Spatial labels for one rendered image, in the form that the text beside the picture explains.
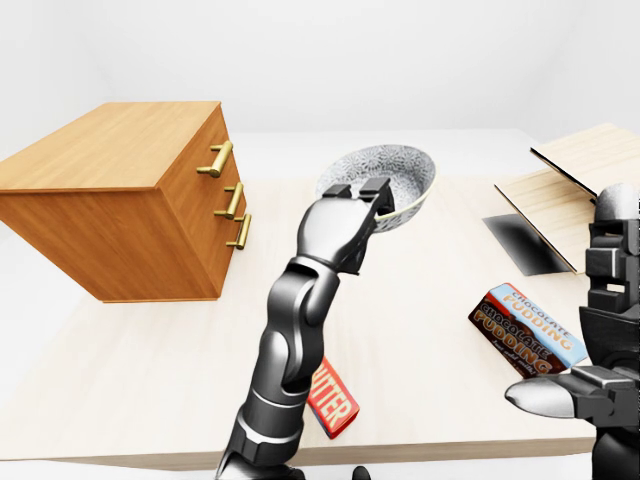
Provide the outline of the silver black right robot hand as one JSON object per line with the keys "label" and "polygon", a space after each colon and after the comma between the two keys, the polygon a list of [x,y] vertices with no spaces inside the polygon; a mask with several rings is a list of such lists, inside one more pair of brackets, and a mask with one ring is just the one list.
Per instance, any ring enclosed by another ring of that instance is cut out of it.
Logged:
{"label": "silver black right robot hand", "polygon": [[526,412],[584,419],[598,428],[638,430],[640,389],[640,214],[638,191],[614,184],[598,196],[586,275],[588,305],[579,309],[590,366],[541,375],[509,387]]}

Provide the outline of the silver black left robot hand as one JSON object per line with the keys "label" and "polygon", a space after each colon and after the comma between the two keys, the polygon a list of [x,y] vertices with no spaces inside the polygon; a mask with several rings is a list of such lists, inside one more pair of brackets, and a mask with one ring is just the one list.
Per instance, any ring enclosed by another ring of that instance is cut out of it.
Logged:
{"label": "silver black left robot hand", "polygon": [[371,178],[354,198],[351,186],[335,184],[306,211],[298,231],[299,256],[312,257],[340,273],[357,274],[378,215],[392,213],[388,177]]}

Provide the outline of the patterned black and white bowl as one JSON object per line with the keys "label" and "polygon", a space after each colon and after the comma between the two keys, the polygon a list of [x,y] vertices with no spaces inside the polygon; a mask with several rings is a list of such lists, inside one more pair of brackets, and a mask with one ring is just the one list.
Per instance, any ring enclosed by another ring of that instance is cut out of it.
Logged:
{"label": "patterned black and white bowl", "polygon": [[349,184],[357,194],[364,183],[388,177],[395,210],[376,217],[376,233],[384,233],[408,222],[422,207],[438,173],[431,157],[406,145],[376,145],[351,152],[323,172],[316,184],[316,196],[335,184]]}

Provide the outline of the wooden cabinet drawer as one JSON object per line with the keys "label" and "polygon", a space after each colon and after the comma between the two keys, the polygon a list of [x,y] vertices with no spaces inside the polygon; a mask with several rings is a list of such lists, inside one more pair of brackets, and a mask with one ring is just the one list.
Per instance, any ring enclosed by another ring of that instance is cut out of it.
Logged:
{"label": "wooden cabinet drawer", "polygon": [[203,105],[206,118],[158,182],[192,235],[232,223],[244,201],[221,104]]}
{"label": "wooden cabinet drawer", "polygon": [[[196,221],[195,245],[214,288],[213,298],[221,296],[223,284],[235,249],[227,247],[228,241],[237,238],[239,222],[215,216],[215,210],[223,210],[228,204],[231,192],[225,192],[225,186],[234,186],[242,182],[238,177],[226,179],[199,177],[199,197]],[[235,217],[241,217],[246,208],[244,193]]]}
{"label": "wooden cabinet drawer", "polygon": [[193,154],[176,176],[176,201],[186,232],[207,268],[222,269],[231,255],[226,245],[235,228],[233,217],[242,184],[233,172],[231,141],[215,145],[210,162]]}

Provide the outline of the wooden cabinet with drawers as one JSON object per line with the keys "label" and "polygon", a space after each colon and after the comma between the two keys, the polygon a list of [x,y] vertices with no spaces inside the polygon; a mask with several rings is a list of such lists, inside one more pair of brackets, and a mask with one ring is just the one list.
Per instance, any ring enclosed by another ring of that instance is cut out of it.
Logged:
{"label": "wooden cabinet with drawers", "polygon": [[158,186],[204,103],[107,103],[1,161],[0,221],[101,301],[216,299]]}

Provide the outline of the chocolate pudding box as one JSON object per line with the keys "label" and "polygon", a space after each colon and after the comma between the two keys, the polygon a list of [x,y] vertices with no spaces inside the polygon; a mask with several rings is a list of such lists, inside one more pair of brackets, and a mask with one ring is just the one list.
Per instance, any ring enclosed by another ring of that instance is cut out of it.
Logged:
{"label": "chocolate pudding box", "polygon": [[583,342],[510,283],[489,290],[469,320],[525,379],[586,359]]}

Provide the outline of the red butter box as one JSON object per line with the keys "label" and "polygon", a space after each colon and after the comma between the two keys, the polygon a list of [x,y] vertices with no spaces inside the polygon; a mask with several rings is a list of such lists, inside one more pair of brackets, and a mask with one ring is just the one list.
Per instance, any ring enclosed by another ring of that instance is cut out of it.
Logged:
{"label": "red butter box", "polygon": [[312,376],[307,404],[329,439],[339,436],[360,407],[326,357]]}

